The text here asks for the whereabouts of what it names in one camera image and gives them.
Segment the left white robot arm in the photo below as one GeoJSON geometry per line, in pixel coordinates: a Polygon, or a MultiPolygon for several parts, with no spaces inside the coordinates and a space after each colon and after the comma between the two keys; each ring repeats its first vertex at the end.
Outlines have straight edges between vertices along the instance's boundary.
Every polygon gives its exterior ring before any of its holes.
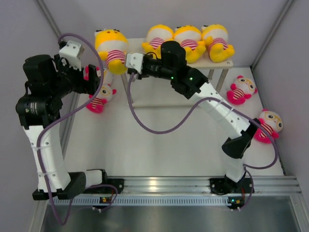
{"type": "Polygon", "coordinates": [[[108,190],[109,181],[103,169],[68,172],[59,136],[62,98],[68,94],[93,95],[99,85],[94,65],[88,65],[89,78],[84,69],[59,55],[36,55],[25,60],[26,92],[16,104],[20,124],[26,133],[35,158],[38,187],[33,192],[35,201],[57,196],[72,199],[92,186],[98,193],[108,190]]]}

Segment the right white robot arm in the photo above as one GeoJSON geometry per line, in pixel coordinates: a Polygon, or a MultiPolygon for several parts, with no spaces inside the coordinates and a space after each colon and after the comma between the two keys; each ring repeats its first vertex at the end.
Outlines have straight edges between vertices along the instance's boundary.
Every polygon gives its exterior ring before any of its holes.
{"type": "Polygon", "coordinates": [[[126,62],[137,71],[139,79],[152,76],[169,80],[177,93],[200,106],[226,131],[228,138],[222,145],[226,155],[225,186],[231,192],[242,188],[243,155],[257,130],[257,122],[238,114],[201,71],[188,66],[185,49],[175,41],[162,44],[160,59],[134,53],[127,56],[126,62]]]}

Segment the aluminium frame post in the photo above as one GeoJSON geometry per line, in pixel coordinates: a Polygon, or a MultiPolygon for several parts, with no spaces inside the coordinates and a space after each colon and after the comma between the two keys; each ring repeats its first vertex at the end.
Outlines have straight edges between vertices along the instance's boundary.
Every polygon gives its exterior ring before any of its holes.
{"type": "Polygon", "coordinates": [[[290,12],[292,6],[294,5],[295,0],[286,0],[284,2],[284,5],[282,6],[278,16],[276,17],[276,20],[274,21],[269,33],[267,34],[265,40],[262,43],[262,46],[260,47],[253,63],[251,64],[250,68],[251,71],[254,71],[259,62],[261,61],[263,55],[265,54],[267,48],[269,47],[271,41],[274,39],[278,29],[280,28],[281,24],[283,23],[285,17],[290,12]]]}
{"type": "MultiPolygon", "coordinates": [[[[43,0],[35,0],[34,2],[37,4],[39,10],[42,12],[44,18],[47,20],[47,23],[48,23],[49,26],[51,27],[52,32],[56,35],[57,38],[59,38],[60,35],[61,35],[60,30],[59,30],[59,28],[58,28],[58,26],[57,26],[55,20],[53,19],[51,13],[49,12],[49,10],[48,10],[46,4],[44,3],[44,1],[43,1],[43,0]]],[[[67,41],[64,41],[64,40],[60,39],[60,42],[58,43],[58,44],[59,44],[59,50],[60,50],[61,48],[63,48],[63,47],[66,45],[66,43],[67,43],[67,41]]],[[[67,64],[67,65],[69,66],[69,62],[68,62],[68,60],[65,59],[65,58],[61,58],[61,57],[60,57],[60,62],[61,62],[61,64],[62,64],[63,66],[64,66],[65,64],[67,64]]]]}

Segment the pink toy right glasses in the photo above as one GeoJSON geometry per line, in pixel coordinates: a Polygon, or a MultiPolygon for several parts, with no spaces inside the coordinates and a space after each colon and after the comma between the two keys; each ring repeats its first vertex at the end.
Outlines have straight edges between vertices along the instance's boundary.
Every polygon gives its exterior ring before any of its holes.
{"type": "MultiPolygon", "coordinates": [[[[279,132],[283,129],[283,121],[279,114],[263,109],[258,120],[273,140],[279,138],[279,132]]],[[[264,144],[271,144],[271,139],[261,129],[256,131],[254,139],[264,144]]]]}

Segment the left aluminium frame post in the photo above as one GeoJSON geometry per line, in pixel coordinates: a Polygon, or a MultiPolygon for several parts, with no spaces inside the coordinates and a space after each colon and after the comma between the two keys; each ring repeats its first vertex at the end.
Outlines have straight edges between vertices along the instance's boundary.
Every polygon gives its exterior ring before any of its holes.
{"type": "MultiPolygon", "coordinates": [[[[60,30],[59,30],[59,28],[58,28],[58,26],[57,26],[55,20],[53,19],[51,13],[49,12],[49,10],[48,10],[46,4],[44,3],[44,1],[43,1],[43,0],[35,0],[34,2],[37,4],[39,10],[42,12],[44,18],[47,20],[47,23],[48,23],[49,26],[51,27],[52,32],[56,35],[57,38],[59,38],[60,35],[61,35],[60,30]]],[[[61,48],[63,48],[63,47],[66,45],[66,43],[67,43],[67,41],[64,41],[64,40],[60,39],[60,42],[58,43],[58,44],[59,44],[59,50],[60,50],[61,48]]],[[[65,64],[67,64],[67,65],[69,66],[69,62],[68,62],[68,60],[65,59],[65,58],[61,58],[61,57],[60,57],[60,62],[61,62],[61,64],[62,64],[63,66],[64,66],[65,64]]]]}

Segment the right aluminium frame post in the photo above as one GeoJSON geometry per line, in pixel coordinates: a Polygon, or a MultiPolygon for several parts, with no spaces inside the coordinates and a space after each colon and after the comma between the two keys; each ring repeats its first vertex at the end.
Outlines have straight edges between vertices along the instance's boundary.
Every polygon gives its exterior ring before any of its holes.
{"type": "Polygon", "coordinates": [[[265,40],[262,43],[262,46],[260,47],[253,63],[251,64],[250,68],[251,71],[254,71],[259,62],[261,61],[263,55],[265,54],[267,48],[269,47],[271,41],[274,39],[278,29],[280,28],[281,24],[283,23],[285,17],[290,12],[292,6],[294,5],[295,0],[286,0],[284,2],[284,5],[282,6],[278,16],[276,17],[276,20],[274,21],[269,33],[267,34],[265,40]]]}

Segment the pink toy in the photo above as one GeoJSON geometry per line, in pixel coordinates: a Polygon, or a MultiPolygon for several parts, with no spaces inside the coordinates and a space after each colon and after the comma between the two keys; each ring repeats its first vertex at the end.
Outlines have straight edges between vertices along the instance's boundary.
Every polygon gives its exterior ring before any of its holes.
{"type": "MultiPolygon", "coordinates": [[[[85,80],[89,80],[89,66],[85,67],[85,76],[84,79],[85,80]]],[[[96,67],[96,71],[97,71],[97,76],[100,77],[101,76],[101,69],[99,68],[99,66],[96,67]]],[[[103,69],[103,84],[104,85],[111,85],[113,82],[113,74],[111,72],[109,72],[107,69],[103,69]]]]}
{"type": "Polygon", "coordinates": [[[227,100],[234,105],[242,105],[257,93],[257,87],[251,79],[239,75],[227,91],[227,100]]]}
{"type": "Polygon", "coordinates": [[[117,93],[110,84],[103,84],[98,95],[86,106],[86,108],[96,114],[101,114],[104,111],[105,104],[112,100],[117,93]]]}

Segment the aluminium front rail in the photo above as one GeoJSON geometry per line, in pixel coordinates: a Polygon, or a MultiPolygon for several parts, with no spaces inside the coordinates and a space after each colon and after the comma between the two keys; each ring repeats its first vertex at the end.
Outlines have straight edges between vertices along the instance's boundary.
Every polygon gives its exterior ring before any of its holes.
{"type": "MultiPolygon", "coordinates": [[[[119,177],[125,180],[122,193],[196,193],[210,194],[208,176],[187,177],[119,177]]],[[[255,176],[252,179],[254,193],[262,195],[297,195],[301,188],[293,176],[255,176]]]]}

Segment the white two-tier shelf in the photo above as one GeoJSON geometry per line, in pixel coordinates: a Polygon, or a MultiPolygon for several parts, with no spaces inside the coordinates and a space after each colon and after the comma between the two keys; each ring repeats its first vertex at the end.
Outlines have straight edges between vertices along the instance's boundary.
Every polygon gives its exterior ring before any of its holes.
{"type": "MultiPolygon", "coordinates": [[[[200,71],[209,71],[206,76],[212,79],[214,70],[221,70],[216,90],[220,91],[229,69],[233,67],[232,59],[214,63],[210,60],[208,54],[205,54],[197,62],[189,64],[200,71]]],[[[136,80],[131,84],[131,100],[135,108],[138,107],[176,107],[192,106],[193,103],[171,88],[169,81],[159,80],[153,77],[144,80],[136,80]]]]}

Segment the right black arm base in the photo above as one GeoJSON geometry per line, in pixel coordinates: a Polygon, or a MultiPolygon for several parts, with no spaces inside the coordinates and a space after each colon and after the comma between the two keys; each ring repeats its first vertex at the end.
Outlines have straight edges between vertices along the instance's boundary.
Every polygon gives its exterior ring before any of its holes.
{"type": "Polygon", "coordinates": [[[225,177],[210,179],[211,193],[216,195],[226,195],[229,193],[254,193],[253,183],[250,178],[242,178],[238,182],[225,177]]]}

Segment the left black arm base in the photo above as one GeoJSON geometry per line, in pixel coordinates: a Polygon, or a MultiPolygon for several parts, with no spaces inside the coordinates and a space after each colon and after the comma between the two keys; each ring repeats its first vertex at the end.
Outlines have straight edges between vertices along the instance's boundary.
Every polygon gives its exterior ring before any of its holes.
{"type": "Polygon", "coordinates": [[[117,188],[118,194],[122,193],[125,186],[125,180],[123,178],[108,178],[107,183],[117,188]]]}

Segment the pink toy top left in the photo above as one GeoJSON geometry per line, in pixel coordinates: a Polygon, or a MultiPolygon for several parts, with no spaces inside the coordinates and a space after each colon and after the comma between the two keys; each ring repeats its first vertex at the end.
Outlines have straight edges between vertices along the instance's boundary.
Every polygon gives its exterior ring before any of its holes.
{"type": "MultiPolygon", "coordinates": [[[[89,66],[85,67],[85,76],[84,79],[85,80],[89,80],[89,66]]],[[[99,66],[96,67],[96,71],[97,71],[97,76],[100,77],[101,76],[101,69],[99,68],[99,66]]],[[[113,82],[113,74],[111,72],[109,72],[107,69],[103,69],[103,84],[104,85],[111,85],[113,82]]]]}

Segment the pink toy top right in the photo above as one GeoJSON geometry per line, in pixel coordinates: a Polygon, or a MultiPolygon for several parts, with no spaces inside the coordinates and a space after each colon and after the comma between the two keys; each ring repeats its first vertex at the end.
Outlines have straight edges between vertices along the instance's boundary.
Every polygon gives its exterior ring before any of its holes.
{"type": "Polygon", "coordinates": [[[257,87],[251,79],[239,75],[227,91],[227,100],[234,105],[242,105],[257,93],[257,87]]]}

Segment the yellow toy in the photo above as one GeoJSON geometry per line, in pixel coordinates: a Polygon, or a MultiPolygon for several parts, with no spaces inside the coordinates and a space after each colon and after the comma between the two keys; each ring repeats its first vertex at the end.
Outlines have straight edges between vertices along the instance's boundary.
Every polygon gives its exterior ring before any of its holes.
{"type": "Polygon", "coordinates": [[[149,29],[141,46],[146,54],[152,52],[161,59],[161,45],[173,40],[173,35],[174,31],[170,27],[162,24],[155,25],[149,29]]]}
{"type": "Polygon", "coordinates": [[[186,61],[197,62],[206,51],[205,43],[202,41],[201,31],[192,25],[176,27],[173,39],[185,49],[186,61]]]}
{"type": "Polygon", "coordinates": [[[125,66],[129,43],[117,29],[98,29],[95,35],[95,49],[109,72],[122,75],[127,71],[125,66]]]}
{"type": "Polygon", "coordinates": [[[235,54],[233,45],[228,43],[228,31],[223,25],[203,25],[201,31],[202,40],[212,62],[223,62],[235,54]]]}

